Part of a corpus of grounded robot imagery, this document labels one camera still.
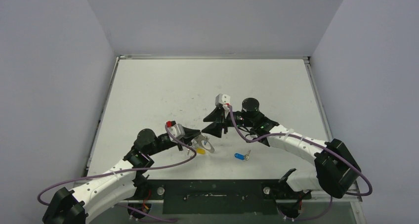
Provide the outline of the perforated metal key plate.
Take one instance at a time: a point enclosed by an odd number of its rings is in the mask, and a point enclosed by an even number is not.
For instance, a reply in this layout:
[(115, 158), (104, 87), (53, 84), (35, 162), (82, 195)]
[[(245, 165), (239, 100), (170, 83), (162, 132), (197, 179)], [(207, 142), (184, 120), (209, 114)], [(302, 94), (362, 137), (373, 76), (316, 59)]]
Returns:
[(188, 145), (200, 155), (213, 154), (215, 152), (215, 148), (209, 142), (209, 138), (202, 134), (194, 137)]

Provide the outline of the yellow key tag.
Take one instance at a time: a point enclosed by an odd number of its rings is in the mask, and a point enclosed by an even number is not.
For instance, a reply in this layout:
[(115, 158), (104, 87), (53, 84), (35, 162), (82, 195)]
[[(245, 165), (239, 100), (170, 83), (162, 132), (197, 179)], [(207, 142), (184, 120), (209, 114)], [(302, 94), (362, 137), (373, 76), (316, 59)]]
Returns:
[(205, 151), (204, 149), (201, 149), (201, 148), (197, 148), (197, 149), (196, 149), (196, 152), (197, 152), (198, 154), (202, 154), (202, 155), (205, 155), (205, 154), (206, 154), (206, 151)]

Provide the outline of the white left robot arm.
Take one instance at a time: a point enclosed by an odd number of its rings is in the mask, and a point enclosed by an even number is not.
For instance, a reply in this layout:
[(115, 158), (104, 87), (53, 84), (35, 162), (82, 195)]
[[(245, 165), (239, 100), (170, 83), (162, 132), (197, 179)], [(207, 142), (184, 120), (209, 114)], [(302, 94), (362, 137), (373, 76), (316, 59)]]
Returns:
[(56, 191), (42, 218), (45, 224), (88, 224), (97, 216), (127, 198), (142, 199), (147, 194), (143, 175), (152, 168), (151, 156), (172, 147), (191, 150), (189, 143), (201, 135), (169, 121), (166, 133), (157, 136), (151, 129), (141, 130), (130, 151), (107, 172), (87, 177), (87, 182), (68, 190)]

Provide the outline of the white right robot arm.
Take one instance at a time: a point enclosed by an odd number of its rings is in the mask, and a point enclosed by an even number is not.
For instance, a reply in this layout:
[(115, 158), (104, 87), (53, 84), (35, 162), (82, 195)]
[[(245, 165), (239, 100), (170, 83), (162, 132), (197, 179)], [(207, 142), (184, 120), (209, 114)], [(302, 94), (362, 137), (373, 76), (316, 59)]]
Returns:
[(209, 125), (203, 132), (221, 138), (229, 128), (249, 129), (250, 138), (239, 135), (248, 143), (260, 142), (279, 148), (307, 161), (314, 171), (291, 170), (279, 185), (280, 194), (287, 199), (300, 191), (322, 190), (334, 198), (349, 195), (349, 189), (361, 174), (361, 169), (343, 141), (313, 139), (288, 129), (269, 119), (259, 109), (259, 101), (246, 98), (240, 111), (233, 111), (229, 96), (216, 99), (215, 109), (203, 119)]

